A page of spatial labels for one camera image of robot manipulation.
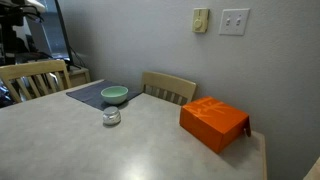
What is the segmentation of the silver bottle lid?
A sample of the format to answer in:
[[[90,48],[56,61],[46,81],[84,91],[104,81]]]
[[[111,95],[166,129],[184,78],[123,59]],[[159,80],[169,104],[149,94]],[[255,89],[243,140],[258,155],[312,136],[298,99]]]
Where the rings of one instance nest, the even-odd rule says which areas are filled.
[[[119,109],[115,106],[110,106],[110,107],[107,107],[103,113],[105,115],[115,115],[115,114],[118,114],[119,113]]]

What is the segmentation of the short silver bottle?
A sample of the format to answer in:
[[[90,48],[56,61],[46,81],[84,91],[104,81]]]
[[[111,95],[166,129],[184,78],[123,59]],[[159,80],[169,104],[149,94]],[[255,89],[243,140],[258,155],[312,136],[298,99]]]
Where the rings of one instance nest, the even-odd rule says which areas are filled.
[[[103,123],[108,126],[112,126],[118,124],[121,121],[121,115],[119,113],[116,114],[103,114]]]

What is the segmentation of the mint green bowl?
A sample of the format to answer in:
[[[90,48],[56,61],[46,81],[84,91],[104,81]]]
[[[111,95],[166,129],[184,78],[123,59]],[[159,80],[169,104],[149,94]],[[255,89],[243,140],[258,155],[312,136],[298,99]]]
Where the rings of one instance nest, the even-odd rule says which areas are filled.
[[[110,86],[101,91],[103,100],[112,105],[123,103],[128,96],[128,89],[124,86]]]

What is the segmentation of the orange cardboard box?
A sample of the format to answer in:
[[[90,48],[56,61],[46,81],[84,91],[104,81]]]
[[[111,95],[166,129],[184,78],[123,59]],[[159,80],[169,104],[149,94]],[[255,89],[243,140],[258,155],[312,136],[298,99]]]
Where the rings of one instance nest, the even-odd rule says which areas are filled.
[[[246,112],[210,96],[183,105],[179,124],[217,154],[240,135],[251,136]]]

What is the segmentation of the dark blue placemat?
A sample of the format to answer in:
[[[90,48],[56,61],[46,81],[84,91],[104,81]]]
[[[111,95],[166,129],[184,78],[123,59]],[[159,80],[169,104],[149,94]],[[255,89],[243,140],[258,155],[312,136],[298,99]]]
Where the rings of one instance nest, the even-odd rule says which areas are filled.
[[[116,106],[116,107],[122,108],[122,107],[126,106],[130,100],[132,100],[133,98],[140,95],[140,92],[130,90],[129,88],[126,87],[128,89],[128,96],[127,96],[127,99],[123,103],[118,104],[118,105],[108,104],[103,100],[103,98],[101,96],[101,91],[105,88],[110,87],[110,86],[124,86],[124,85],[120,85],[115,82],[103,80],[97,84],[89,85],[88,87],[84,87],[79,90],[67,92],[67,95],[73,99],[76,99],[82,103],[85,103],[85,104],[87,104],[91,107],[94,107],[96,109],[99,109],[99,110],[104,110],[110,106]]]

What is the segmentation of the small wooden side table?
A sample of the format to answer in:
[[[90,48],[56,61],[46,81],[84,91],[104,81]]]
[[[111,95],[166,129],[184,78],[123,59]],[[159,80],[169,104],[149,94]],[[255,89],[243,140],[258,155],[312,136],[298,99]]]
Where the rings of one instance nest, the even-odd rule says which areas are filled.
[[[73,87],[91,82],[89,70],[84,67],[71,67],[69,71],[69,79]]]

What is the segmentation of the black monitor on desk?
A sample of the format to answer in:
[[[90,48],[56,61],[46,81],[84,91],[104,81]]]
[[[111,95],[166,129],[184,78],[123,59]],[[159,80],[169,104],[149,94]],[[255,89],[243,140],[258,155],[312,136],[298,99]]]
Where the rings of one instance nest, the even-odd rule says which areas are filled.
[[[35,48],[53,59],[73,63],[69,40],[58,0],[37,0],[44,6],[43,21],[27,20]]]

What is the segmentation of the light wooden chair at end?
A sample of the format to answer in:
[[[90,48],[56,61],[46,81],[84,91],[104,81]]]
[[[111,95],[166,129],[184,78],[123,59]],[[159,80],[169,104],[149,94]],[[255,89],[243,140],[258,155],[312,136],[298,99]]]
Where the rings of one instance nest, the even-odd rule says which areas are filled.
[[[0,78],[15,103],[72,87],[63,60],[45,60],[0,68]]]

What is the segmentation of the light wooden chair by wall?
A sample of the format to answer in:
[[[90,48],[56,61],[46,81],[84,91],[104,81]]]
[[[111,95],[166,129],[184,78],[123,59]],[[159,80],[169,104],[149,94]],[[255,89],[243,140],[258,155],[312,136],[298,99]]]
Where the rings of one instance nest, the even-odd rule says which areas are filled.
[[[142,74],[142,92],[177,105],[191,102],[197,84],[176,76],[145,71]]]

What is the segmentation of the beige wall thermostat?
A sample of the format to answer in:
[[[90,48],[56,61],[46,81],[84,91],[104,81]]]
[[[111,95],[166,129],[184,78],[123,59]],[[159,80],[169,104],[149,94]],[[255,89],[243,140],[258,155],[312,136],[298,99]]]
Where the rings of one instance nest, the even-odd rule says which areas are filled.
[[[192,31],[195,33],[205,33],[208,28],[208,18],[208,8],[195,8],[192,21]]]

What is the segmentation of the white double light switch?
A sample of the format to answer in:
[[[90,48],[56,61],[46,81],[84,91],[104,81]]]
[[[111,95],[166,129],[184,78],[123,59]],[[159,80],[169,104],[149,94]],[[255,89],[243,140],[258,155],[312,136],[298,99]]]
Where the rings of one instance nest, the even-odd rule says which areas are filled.
[[[220,35],[243,36],[250,9],[224,9],[219,28]]]

